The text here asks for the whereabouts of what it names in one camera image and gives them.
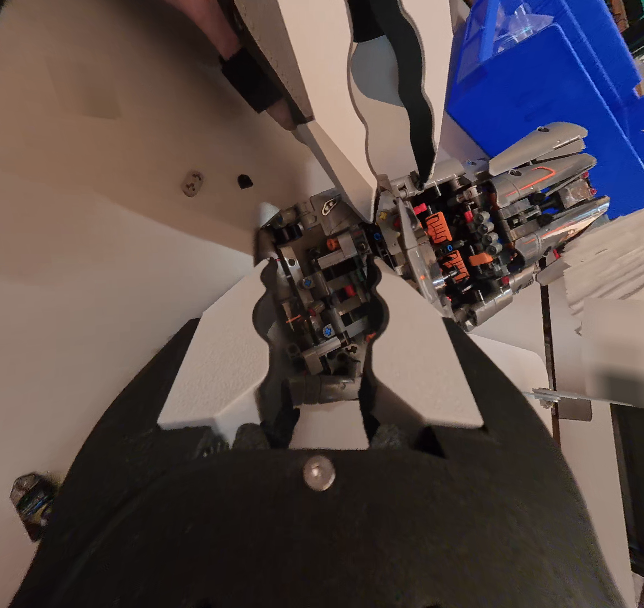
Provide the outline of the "black triangular lego panel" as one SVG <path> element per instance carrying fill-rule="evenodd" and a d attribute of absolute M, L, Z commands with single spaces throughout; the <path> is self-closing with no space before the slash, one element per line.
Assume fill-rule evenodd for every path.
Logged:
<path fill-rule="evenodd" d="M 32 542 L 42 539 L 57 492 L 56 483 L 41 473 L 28 473 L 14 480 L 10 500 Z"/>

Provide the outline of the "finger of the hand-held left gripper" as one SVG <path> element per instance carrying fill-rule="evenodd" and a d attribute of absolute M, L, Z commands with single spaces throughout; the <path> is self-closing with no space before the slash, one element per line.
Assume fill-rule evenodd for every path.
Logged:
<path fill-rule="evenodd" d="M 391 0 L 382 30 L 397 62 L 420 182 L 435 174 L 459 0 Z"/>
<path fill-rule="evenodd" d="M 353 32 L 346 0 L 277 0 L 312 110 L 297 128 L 354 212 L 374 220 L 377 178 L 350 82 Z"/>

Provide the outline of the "white book stand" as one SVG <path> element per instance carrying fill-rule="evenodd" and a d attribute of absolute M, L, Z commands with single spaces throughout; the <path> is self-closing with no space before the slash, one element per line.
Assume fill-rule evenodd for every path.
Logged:
<path fill-rule="evenodd" d="M 546 365 L 535 352 L 493 339 L 470 335 L 535 408 L 558 408 L 559 419 L 590 422 L 599 403 L 619 408 L 643 409 L 643 375 L 620 373 L 608 364 L 584 363 L 585 392 L 553 390 Z"/>

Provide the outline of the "clear plastic bag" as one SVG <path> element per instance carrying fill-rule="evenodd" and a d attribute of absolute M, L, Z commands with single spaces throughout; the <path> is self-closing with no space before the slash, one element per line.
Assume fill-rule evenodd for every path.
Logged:
<path fill-rule="evenodd" d="M 554 17 L 533 13 L 526 3 L 521 3 L 511 13 L 500 6 L 497 11 L 493 55 L 508 50 L 532 37 L 553 23 Z"/>

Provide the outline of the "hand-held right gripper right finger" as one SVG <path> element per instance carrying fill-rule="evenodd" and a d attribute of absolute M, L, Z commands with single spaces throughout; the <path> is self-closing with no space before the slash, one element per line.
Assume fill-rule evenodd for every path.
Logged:
<path fill-rule="evenodd" d="M 360 392 L 369 447 L 484 443 L 484 419 L 445 318 L 382 259 L 369 277 L 375 338 Z"/>

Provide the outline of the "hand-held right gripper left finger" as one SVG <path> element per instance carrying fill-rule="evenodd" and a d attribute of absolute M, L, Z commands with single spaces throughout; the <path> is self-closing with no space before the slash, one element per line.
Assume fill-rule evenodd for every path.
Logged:
<path fill-rule="evenodd" d="M 278 262 L 264 259 L 206 309 L 158 416 L 161 429 L 236 435 L 242 425 L 258 424 L 274 435 L 292 434 L 277 286 Z"/>

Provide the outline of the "open instruction booklet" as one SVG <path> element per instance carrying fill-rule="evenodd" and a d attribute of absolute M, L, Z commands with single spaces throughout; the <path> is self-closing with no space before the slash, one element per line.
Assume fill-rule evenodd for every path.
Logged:
<path fill-rule="evenodd" d="M 545 270 L 556 389 L 643 408 L 643 210 L 593 228 Z"/>

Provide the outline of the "grey lego car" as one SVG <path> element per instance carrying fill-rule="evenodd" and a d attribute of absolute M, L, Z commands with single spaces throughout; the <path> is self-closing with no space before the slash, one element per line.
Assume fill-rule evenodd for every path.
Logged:
<path fill-rule="evenodd" d="M 375 213 L 364 221 L 331 189 L 280 210 L 257 234 L 258 255 L 278 262 L 286 356 L 296 374 L 361 377 L 379 258 L 445 317 L 470 332 L 535 281 L 610 205 L 591 185 L 597 164 L 587 129 L 539 127 L 491 159 L 438 163 L 379 178 Z"/>

